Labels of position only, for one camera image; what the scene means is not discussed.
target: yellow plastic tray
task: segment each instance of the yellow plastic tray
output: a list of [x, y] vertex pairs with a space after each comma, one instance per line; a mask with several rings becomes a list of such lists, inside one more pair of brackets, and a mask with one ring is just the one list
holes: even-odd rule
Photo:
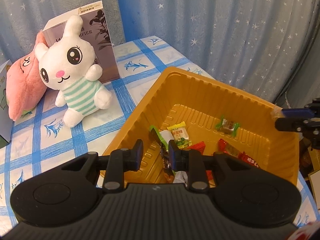
[[[185, 121], [192, 142], [205, 142], [204, 155], [217, 151], [217, 142], [223, 138], [245, 151], [262, 169], [296, 184], [298, 135], [275, 129], [270, 114], [274, 106], [219, 81], [169, 67], [137, 105], [103, 155], [118, 148], [132, 148], [137, 139], [142, 139], [144, 155], [140, 170], [126, 172], [125, 181], [166, 183], [160, 148], [150, 137], [149, 127], [155, 125], [166, 130], [168, 126]], [[215, 125], [222, 115], [241, 124], [235, 138], [216, 130]]]

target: striped shirt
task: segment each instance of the striped shirt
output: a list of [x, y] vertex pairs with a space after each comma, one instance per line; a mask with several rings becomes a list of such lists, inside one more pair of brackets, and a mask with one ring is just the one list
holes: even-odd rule
[[69, 108], [88, 115], [98, 110], [94, 104], [94, 95], [100, 87], [102, 84], [98, 80], [91, 82], [83, 77], [62, 90], [62, 93]]

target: pink nose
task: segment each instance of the pink nose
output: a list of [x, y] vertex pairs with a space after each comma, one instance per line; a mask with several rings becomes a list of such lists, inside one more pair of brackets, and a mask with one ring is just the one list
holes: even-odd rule
[[57, 73], [56, 73], [56, 77], [57, 78], [60, 78], [60, 77], [63, 77], [64, 76], [64, 71], [63, 70], [59, 70]]

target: bunny mouth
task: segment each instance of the bunny mouth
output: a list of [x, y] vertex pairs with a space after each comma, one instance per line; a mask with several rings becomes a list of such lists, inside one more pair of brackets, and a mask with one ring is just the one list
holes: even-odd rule
[[69, 77], [70, 77], [70, 76], [68, 76], [67, 78], [63, 78], [63, 77], [62, 77], [62, 80], [59, 81], [58, 83], [61, 83], [62, 81], [69, 79]]

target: blue and white checkered tablecloth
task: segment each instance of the blue and white checkered tablecloth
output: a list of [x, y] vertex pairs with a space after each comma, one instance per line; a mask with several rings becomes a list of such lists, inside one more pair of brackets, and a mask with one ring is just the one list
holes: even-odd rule
[[[37, 107], [15, 122], [12, 142], [0, 149], [0, 235], [17, 224], [10, 207], [12, 190], [22, 181], [88, 151], [101, 155], [166, 67], [176, 66], [210, 77], [156, 36], [116, 46], [114, 53], [121, 78], [105, 84], [113, 93], [110, 109], [99, 110], [69, 129], [62, 121], [67, 106], [56, 107], [57, 91], [47, 90]], [[296, 218], [299, 225], [319, 217], [301, 178], [298, 188], [303, 204]]]

